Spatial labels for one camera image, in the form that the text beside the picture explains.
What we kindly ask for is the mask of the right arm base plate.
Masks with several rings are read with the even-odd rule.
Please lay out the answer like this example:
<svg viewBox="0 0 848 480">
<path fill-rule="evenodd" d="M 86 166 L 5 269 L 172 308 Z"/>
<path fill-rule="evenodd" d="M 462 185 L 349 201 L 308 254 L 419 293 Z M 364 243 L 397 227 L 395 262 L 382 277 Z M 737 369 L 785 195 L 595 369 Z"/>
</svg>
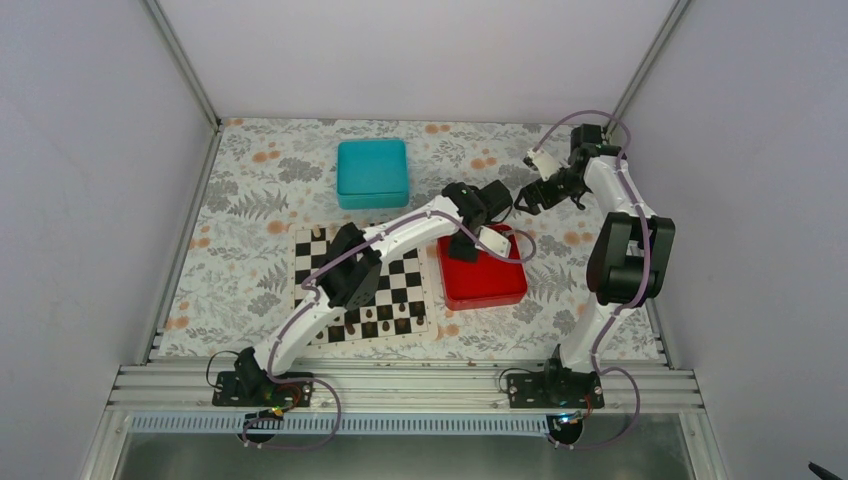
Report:
<svg viewBox="0 0 848 480">
<path fill-rule="evenodd" d="M 605 407 L 599 376 L 566 372 L 556 379 L 542 372 L 509 373 L 506 394 L 512 409 L 580 409 Z"/>
</svg>

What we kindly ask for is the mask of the red plastic tray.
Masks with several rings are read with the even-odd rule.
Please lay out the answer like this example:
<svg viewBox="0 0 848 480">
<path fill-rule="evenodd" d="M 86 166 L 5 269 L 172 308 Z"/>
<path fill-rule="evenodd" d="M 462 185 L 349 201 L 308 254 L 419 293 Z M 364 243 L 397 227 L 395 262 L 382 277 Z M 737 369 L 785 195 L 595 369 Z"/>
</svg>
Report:
<svg viewBox="0 0 848 480">
<path fill-rule="evenodd" d="M 450 237 L 442 237 L 437 252 L 444 301 L 453 311 L 518 304 L 528 292 L 522 264 L 510 264 L 479 252 L 475 263 L 450 258 Z"/>
</svg>

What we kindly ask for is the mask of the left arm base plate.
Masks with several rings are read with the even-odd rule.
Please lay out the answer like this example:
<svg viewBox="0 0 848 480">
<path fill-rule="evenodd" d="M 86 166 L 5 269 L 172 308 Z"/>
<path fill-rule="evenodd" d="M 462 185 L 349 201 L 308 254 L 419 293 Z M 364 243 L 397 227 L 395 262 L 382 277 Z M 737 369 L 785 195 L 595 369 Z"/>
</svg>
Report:
<svg viewBox="0 0 848 480">
<path fill-rule="evenodd" d="M 211 403 L 216 407 L 251 408 L 305 408 L 310 406 L 314 375 L 291 372 L 279 377 L 284 384 L 271 382 L 263 376 L 259 386 L 248 392 L 246 384 L 232 372 L 220 372 L 216 379 L 217 390 Z"/>
</svg>

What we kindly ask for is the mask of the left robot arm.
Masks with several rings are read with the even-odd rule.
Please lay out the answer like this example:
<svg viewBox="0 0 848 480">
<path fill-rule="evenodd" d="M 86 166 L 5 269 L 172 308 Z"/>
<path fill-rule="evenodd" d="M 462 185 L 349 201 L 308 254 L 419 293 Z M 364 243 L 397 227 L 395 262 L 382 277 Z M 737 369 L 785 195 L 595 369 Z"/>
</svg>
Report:
<svg viewBox="0 0 848 480">
<path fill-rule="evenodd" d="M 474 263 L 487 253 L 508 261 L 510 241 L 488 227 L 511 205 L 512 196 L 499 180 L 482 188 L 455 182 L 394 220 L 365 228 L 343 225 L 319 269 L 303 281 L 306 296 L 301 303 L 268 337 L 237 356 L 237 393 L 255 405 L 270 402 L 278 391 L 278 377 L 305 346 L 333 319 L 373 299 L 383 266 L 410 250 L 446 237 L 452 259 Z"/>
</svg>

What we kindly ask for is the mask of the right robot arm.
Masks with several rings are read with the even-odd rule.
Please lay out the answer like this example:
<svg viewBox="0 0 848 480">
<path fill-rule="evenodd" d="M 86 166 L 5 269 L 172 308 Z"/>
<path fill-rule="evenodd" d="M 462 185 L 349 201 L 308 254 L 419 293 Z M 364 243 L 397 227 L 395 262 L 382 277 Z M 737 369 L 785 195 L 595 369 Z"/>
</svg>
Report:
<svg viewBox="0 0 848 480">
<path fill-rule="evenodd" d="M 537 215 L 565 200 L 581 206 L 590 193 L 605 216 L 586 264 L 588 303 L 545 364 L 541 391 L 555 407 L 570 404 L 581 387 L 594 391 L 605 337 L 623 310 L 659 294 L 676 233 L 674 222 L 657 215 L 634 185 L 623 148 L 605 142 L 603 134 L 599 125 L 573 128 L 565 165 L 541 146 L 529 150 L 524 162 L 540 177 L 514 202 L 516 210 Z"/>
</svg>

